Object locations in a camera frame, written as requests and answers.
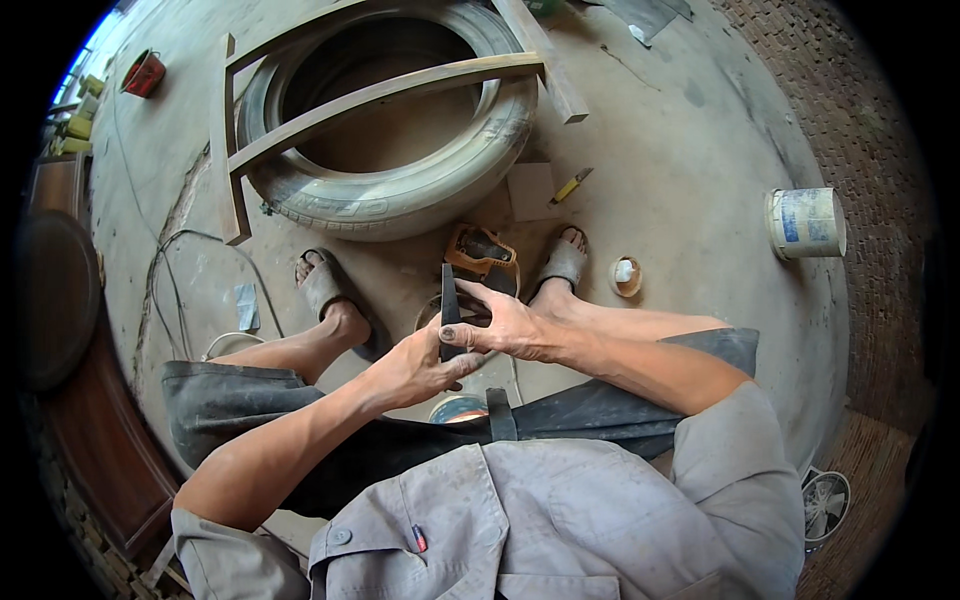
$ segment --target paper scrap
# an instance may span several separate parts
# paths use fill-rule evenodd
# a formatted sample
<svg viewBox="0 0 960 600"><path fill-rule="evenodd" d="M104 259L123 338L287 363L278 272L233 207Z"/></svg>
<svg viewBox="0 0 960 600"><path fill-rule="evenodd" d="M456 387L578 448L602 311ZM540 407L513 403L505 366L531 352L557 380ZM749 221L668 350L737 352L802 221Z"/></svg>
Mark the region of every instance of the paper scrap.
<svg viewBox="0 0 960 600"><path fill-rule="evenodd" d="M243 283L233 287L233 295L237 298L237 316L240 331L251 331L260 328L260 313L256 308L256 288L252 283Z"/></svg>

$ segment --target white bucket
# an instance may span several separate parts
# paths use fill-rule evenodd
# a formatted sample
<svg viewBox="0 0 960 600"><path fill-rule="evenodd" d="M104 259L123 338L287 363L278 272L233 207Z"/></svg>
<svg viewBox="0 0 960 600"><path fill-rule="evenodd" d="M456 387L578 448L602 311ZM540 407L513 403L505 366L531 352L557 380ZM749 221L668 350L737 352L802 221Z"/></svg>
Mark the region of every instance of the white bucket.
<svg viewBox="0 0 960 600"><path fill-rule="evenodd" d="M766 221L770 247L784 260L847 253L847 225L832 187L774 190Z"/></svg>

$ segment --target white cable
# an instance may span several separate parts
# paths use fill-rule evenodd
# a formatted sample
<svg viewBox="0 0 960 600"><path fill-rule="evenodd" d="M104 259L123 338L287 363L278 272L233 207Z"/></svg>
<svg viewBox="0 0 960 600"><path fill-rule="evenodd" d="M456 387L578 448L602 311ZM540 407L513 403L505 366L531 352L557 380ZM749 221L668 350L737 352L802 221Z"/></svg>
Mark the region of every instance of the white cable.
<svg viewBox="0 0 960 600"><path fill-rule="evenodd" d="M214 340L213 342L211 342L211 343L210 343L210 348L207 348L207 349L206 349L206 354L204 354L203 356L201 356L201 357L200 357L200 360L206 362L206 361L210 360L211 358L216 358L216 356L210 356L210 352L213 351L213 347L217 345L217 342L219 342L220 340L223 340L224 338L228 338L228 337L231 336L231 335L239 335L239 336L241 336L241 337L251 338L251 339L253 339L253 340L256 340L256 341L257 341L258 343L260 343L260 344L263 344L264 342L266 342L266 340L264 340L263 338L258 338L258 337L256 337L255 335L253 335L252 333L246 333L246 332L244 332L244 331L231 331L231 332L229 332L229 333L225 333L225 334L219 336L216 340Z"/></svg>

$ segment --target gray slipper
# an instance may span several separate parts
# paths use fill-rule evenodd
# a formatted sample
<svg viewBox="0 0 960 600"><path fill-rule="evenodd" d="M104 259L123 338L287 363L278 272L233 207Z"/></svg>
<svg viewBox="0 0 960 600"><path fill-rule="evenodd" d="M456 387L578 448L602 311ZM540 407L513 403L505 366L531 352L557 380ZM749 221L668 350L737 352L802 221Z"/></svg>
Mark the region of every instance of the gray slipper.
<svg viewBox="0 0 960 600"><path fill-rule="evenodd" d="M584 248L587 247L587 235L582 229L572 225L563 226L558 232L557 237L553 240L553 246L550 248L550 255L546 260L546 264L543 265L543 268L540 269L540 273L537 275L537 280L534 282L533 294L530 296L530 299L537 296L537 292L540 291L540 286L550 277L566 279L573 287L573 291L576 292L577 284L580 283L580 274L583 272L584 266L587 265L587 255L560 237L564 231L570 228L580 231L580 235L584 238Z"/></svg>
<svg viewBox="0 0 960 600"><path fill-rule="evenodd" d="M371 330L370 338L363 345L354 347L353 351L364 360L376 362L394 347L390 331L373 312L367 299L360 294L333 254L323 248L314 248L301 254L300 258L306 260L306 256L311 252L319 254L324 262L313 268L300 287L307 305L317 315L317 320L322 321L326 307L334 300L346 298L353 302L360 314L370 323Z"/></svg>

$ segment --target toe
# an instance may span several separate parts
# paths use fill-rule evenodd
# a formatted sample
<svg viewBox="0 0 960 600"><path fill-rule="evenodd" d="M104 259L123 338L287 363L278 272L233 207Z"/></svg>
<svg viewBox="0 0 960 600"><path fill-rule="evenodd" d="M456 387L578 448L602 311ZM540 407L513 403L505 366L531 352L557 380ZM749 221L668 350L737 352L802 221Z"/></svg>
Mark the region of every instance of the toe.
<svg viewBox="0 0 960 600"><path fill-rule="evenodd" d="M560 234L560 239L573 244L574 248L580 252L587 253L587 237L579 229L575 227L564 229L564 232Z"/></svg>
<svg viewBox="0 0 960 600"><path fill-rule="evenodd" d="M579 235L580 231L578 231L576 228L566 228L564 229L564 232L560 234L560 239L576 246L576 242L574 240L576 240L577 236Z"/></svg>
<svg viewBox="0 0 960 600"><path fill-rule="evenodd" d="M306 261L310 263L310 267L307 270L309 274L314 267L319 267L324 262L324 258L320 256L318 252L310 251L306 254Z"/></svg>

